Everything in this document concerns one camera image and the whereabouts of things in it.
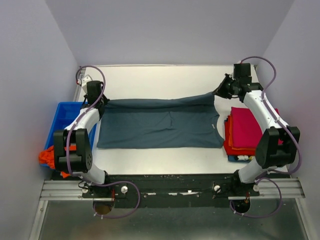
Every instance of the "gray wall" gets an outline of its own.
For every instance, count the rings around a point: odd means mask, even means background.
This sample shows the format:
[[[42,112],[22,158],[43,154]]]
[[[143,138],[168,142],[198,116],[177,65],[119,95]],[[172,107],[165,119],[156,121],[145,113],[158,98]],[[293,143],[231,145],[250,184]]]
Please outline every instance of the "gray wall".
[[[293,0],[46,2],[80,65],[223,65],[262,55]]]
[[[0,239],[28,239],[44,173],[38,164],[77,63],[44,0],[0,4]]]
[[[278,72],[268,98],[283,118],[301,131],[303,163],[296,175],[315,226],[320,226],[319,10],[319,0],[296,0],[264,53]],[[265,63],[258,65],[257,73],[264,84],[273,75]]]

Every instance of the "blue bin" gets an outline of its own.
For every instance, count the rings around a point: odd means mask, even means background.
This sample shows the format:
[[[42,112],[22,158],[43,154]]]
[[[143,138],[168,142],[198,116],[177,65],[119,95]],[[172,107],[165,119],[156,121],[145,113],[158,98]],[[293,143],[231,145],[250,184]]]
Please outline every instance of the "blue bin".
[[[54,119],[50,128],[48,138],[46,140],[44,150],[48,149],[54,144],[54,132],[56,130],[64,129],[69,126],[79,115],[82,102],[60,102],[56,108]],[[93,126],[89,133],[89,141],[91,149],[94,146],[95,134],[97,124]],[[47,164],[41,164],[41,166],[49,167]]]

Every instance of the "metal floor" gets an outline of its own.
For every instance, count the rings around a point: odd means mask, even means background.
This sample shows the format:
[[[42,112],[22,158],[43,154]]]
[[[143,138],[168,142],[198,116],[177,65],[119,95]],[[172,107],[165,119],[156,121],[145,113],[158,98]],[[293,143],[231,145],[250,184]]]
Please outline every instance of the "metal floor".
[[[278,201],[252,200],[249,213],[263,215]],[[114,209],[117,215],[127,209]],[[307,240],[294,199],[272,217],[239,217],[229,208],[140,208],[121,219],[93,216],[90,201],[49,201],[41,240]]]

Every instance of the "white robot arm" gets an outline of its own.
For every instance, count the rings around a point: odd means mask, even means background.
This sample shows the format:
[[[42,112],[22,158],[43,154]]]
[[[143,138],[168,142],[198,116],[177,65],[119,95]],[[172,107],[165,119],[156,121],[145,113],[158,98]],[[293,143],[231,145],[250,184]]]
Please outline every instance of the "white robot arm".
[[[85,98],[88,103],[83,103],[78,115],[82,117],[78,122],[77,117],[65,129],[54,132],[54,165],[58,171],[69,172],[67,168],[66,139],[68,131],[75,126],[71,133],[70,144],[75,145],[76,150],[69,151],[72,174],[84,178],[88,182],[104,184],[107,173],[94,163],[88,133],[102,118],[108,99],[103,96],[98,104],[89,109],[102,92],[102,82],[93,81],[89,75],[86,75],[81,80],[81,87],[86,93]]]
[[[225,74],[223,82],[213,94],[225,99],[238,96],[239,100],[251,110],[263,132],[255,150],[255,160],[235,172],[240,183],[251,184],[263,173],[294,162],[297,148],[282,126],[292,133],[297,142],[300,131],[297,127],[289,126],[278,115],[267,97],[264,97],[263,101],[263,88],[260,83],[252,83],[249,63],[235,64],[233,69],[233,74]]]

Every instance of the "white table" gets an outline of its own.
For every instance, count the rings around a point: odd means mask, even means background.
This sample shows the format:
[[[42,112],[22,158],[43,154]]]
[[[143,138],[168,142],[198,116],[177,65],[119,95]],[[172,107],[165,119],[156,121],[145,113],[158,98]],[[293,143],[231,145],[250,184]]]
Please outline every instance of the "white table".
[[[108,65],[99,66],[106,77],[104,94],[115,99],[178,99],[212,92],[233,72],[233,65]],[[86,75],[102,80],[99,72],[87,68]],[[258,77],[251,67],[252,81]],[[80,91],[78,101],[84,100]],[[217,129],[224,138],[224,120],[231,107],[245,108],[239,99],[216,97],[215,108],[220,114]],[[95,164],[111,175],[151,174],[230,174],[244,163],[229,162],[222,148],[157,148],[157,149],[101,149],[97,148],[98,123],[92,149]]]

